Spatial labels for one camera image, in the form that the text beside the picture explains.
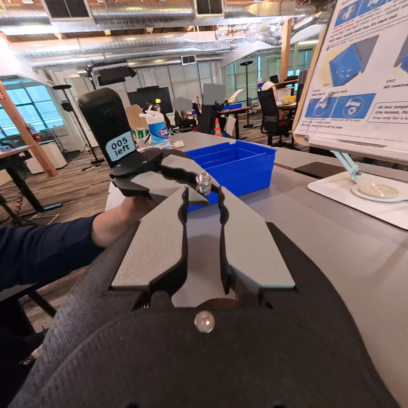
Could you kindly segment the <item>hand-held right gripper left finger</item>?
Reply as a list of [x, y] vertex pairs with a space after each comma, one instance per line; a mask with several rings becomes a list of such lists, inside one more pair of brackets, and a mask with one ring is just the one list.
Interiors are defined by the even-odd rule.
[[142, 218], [111, 283], [114, 290], [173, 296], [187, 278], [188, 188], [181, 187]]

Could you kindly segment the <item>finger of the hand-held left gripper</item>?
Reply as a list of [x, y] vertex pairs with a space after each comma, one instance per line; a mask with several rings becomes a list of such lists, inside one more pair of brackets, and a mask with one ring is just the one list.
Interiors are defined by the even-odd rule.
[[[191, 158], [177, 155], [168, 155], [163, 158], [160, 163], [160, 169], [162, 174], [169, 179], [176, 180], [178, 182], [185, 182], [195, 189], [197, 186], [196, 176], [203, 171], [209, 173]], [[211, 192], [218, 193], [220, 184], [213, 176], [211, 177], [213, 179]]]
[[166, 179], [162, 174], [149, 171], [130, 178], [130, 182], [146, 187], [152, 199], [158, 203], [163, 202], [180, 188], [187, 187], [188, 202], [191, 206], [208, 206], [209, 200], [195, 188], [185, 182]]

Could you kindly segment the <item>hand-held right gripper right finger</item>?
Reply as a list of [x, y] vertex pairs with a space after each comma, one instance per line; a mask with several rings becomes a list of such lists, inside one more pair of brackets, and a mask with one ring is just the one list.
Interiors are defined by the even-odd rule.
[[220, 271], [225, 294], [292, 290], [295, 282], [265, 219], [227, 188], [218, 189]]

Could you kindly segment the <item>silver bolt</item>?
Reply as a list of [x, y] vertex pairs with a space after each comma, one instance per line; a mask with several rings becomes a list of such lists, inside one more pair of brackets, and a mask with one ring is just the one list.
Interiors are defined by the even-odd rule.
[[[210, 177], [211, 179], [212, 179], [212, 177], [209, 175], [209, 173], [207, 173], [207, 172], [205, 172], [205, 171], [203, 171], [203, 172], [201, 172], [200, 174], [198, 174], [198, 175], [201, 175], [201, 177]], [[201, 193], [202, 195], [204, 195], [204, 196], [206, 196], [206, 195], [208, 195], [208, 194], [210, 194], [211, 193], [211, 189], [197, 189], [197, 187], [196, 187], [196, 190], [199, 192], [199, 193]]]

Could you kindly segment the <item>person's left forearm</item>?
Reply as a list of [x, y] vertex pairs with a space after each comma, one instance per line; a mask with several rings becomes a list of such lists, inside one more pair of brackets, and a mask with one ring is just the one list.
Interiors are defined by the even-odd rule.
[[0, 228], [0, 289], [60, 278], [104, 250], [91, 240], [96, 215], [45, 226]]

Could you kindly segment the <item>person's left hand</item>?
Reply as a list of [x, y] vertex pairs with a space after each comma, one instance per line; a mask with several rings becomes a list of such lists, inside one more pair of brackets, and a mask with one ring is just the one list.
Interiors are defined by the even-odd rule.
[[94, 218], [91, 241], [98, 247], [109, 247], [157, 206], [144, 196], [126, 197], [120, 206]]

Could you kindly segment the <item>black floor lamp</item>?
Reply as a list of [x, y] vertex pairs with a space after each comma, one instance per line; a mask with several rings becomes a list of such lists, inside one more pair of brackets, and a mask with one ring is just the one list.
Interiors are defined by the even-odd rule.
[[251, 129], [253, 127], [253, 124], [250, 123], [249, 121], [249, 110], [251, 109], [251, 104], [252, 104], [252, 99], [249, 98], [249, 92], [248, 92], [248, 67], [253, 64], [252, 60], [246, 60], [240, 63], [240, 66], [245, 67], [245, 79], [246, 79], [246, 107], [247, 107], [247, 112], [246, 112], [246, 124], [243, 125], [245, 129]]
[[93, 156], [93, 159], [92, 160], [90, 159], [90, 165], [83, 169], [83, 171], [89, 171], [93, 168], [100, 166], [105, 160], [103, 158], [97, 157], [97, 154], [84, 130], [81, 121], [79, 120], [79, 117], [74, 109], [74, 106], [69, 99], [68, 90], [70, 90], [71, 88], [72, 86], [69, 84], [57, 84], [52, 86], [52, 89], [59, 93], [61, 97], [60, 102], [61, 107], [69, 115], [73, 127], [76, 129], [78, 135], [80, 136], [83, 142], [84, 150], [86, 150]]

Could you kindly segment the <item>green white card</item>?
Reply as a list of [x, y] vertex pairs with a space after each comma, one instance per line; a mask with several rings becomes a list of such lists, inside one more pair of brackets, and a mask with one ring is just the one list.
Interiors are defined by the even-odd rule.
[[142, 150], [150, 146], [151, 138], [149, 129], [132, 129], [132, 136], [137, 150]]

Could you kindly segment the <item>white cabinet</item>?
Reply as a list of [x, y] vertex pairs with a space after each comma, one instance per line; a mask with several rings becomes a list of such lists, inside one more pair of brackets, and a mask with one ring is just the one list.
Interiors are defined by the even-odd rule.
[[[67, 166], [67, 161], [64, 158], [59, 146], [57, 145], [56, 141], [49, 141], [45, 143], [41, 143], [40, 146], [44, 150], [45, 154], [47, 155], [48, 159], [51, 161], [52, 165], [57, 169], [62, 169]], [[26, 166], [31, 174], [40, 174], [43, 173], [43, 169], [40, 166], [38, 160], [34, 157], [32, 151], [29, 149], [28, 152], [31, 154], [32, 158], [27, 159], [25, 161]]]

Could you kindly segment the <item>white folding stand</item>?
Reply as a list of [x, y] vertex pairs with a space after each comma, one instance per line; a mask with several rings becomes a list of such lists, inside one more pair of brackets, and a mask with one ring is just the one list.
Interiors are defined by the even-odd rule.
[[408, 230], [406, 182], [365, 173], [349, 154], [331, 150], [345, 172], [314, 181], [308, 189], [402, 230]]

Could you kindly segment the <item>black rectangular pad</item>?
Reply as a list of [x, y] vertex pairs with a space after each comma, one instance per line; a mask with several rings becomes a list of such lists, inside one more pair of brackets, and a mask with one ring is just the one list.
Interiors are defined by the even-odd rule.
[[346, 169], [342, 166], [336, 166], [333, 164], [316, 161], [303, 166], [299, 166], [295, 168], [294, 171], [302, 175], [321, 180], [337, 175], [339, 173], [346, 172]]

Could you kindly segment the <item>person's black chair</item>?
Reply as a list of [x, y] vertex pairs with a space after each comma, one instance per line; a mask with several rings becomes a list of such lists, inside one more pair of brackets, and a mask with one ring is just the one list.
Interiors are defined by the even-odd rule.
[[50, 317], [55, 317], [57, 311], [48, 303], [37, 290], [52, 283], [55, 279], [29, 284], [16, 285], [0, 292], [0, 323], [1, 327], [11, 329], [19, 336], [27, 337], [35, 333], [19, 299], [25, 295], [34, 301]]

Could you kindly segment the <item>person's body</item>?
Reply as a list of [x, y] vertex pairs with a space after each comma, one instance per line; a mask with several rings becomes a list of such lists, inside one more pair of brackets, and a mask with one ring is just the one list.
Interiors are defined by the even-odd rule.
[[0, 321], [0, 406], [7, 407], [26, 380], [32, 353], [44, 341], [47, 330], [36, 333], [27, 317], [1, 311]]

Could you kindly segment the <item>large black wall screen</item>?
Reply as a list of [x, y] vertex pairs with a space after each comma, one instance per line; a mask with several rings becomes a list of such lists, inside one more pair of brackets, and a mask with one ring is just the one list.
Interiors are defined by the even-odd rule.
[[138, 105], [141, 109], [147, 109], [147, 102], [159, 105], [161, 113], [170, 114], [174, 109], [168, 87], [149, 86], [139, 88], [127, 94], [131, 105]]

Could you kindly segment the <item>wooden post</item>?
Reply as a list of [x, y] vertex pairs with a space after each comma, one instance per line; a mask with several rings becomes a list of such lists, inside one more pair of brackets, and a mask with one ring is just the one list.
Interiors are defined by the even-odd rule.
[[289, 70], [290, 49], [291, 49], [291, 33], [292, 33], [293, 18], [285, 20], [282, 26], [282, 43], [281, 43], [281, 67], [280, 79], [283, 81], [287, 78]]
[[58, 171], [53, 166], [52, 162], [39, 145], [39, 143], [34, 140], [28, 125], [24, 121], [22, 115], [19, 113], [16, 105], [13, 103], [12, 99], [8, 95], [4, 85], [0, 82], [0, 102], [2, 108], [6, 111], [11, 121], [16, 126], [20, 133], [20, 136], [31, 150], [33, 156], [37, 159], [38, 163], [42, 167], [43, 171], [49, 176], [54, 177], [58, 175]]

